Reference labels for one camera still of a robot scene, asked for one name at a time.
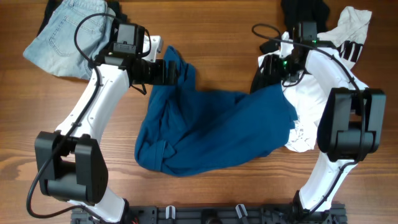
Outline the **dark blue polo shirt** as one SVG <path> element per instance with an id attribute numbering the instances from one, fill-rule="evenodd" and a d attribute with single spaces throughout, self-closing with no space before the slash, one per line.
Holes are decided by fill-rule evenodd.
<path id="1" fill-rule="evenodd" d="M 155 86 L 135 143 L 143 168 L 177 177 L 238 166 L 287 144 L 297 113 L 278 84 L 252 94 L 198 91 L 195 67 L 167 47 L 176 85 Z"/>

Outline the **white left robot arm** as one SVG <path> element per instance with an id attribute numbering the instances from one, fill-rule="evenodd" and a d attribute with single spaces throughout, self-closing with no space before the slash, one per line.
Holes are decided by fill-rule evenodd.
<path id="1" fill-rule="evenodd" d="M 92 63 L 93 78 L 69 116 L 54 132 L 35 140 L 38 185 L 43 195 L 69 202 L 94 223 L 137 223 L 127 200 L 108 187 L 100 149 L 104 129 L 129 87 L 174 85 L 174 61 L 144 59 L 136 53 L 102 50 Z"/>

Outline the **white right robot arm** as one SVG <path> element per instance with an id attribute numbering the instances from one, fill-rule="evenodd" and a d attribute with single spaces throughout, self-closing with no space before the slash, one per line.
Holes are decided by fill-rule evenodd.
<path id="1" fill-rule="evenodd" d="M 386 94 L 358 80 L 327 41 L 284 40 L 278 51 L 260 56 L 258 66 L 265 77 L 310 76 L 326 97 L 317 128 L 318 160 L 294 204 L 300 213 L 329 210 L 349 172 L 379 147 Z"/>

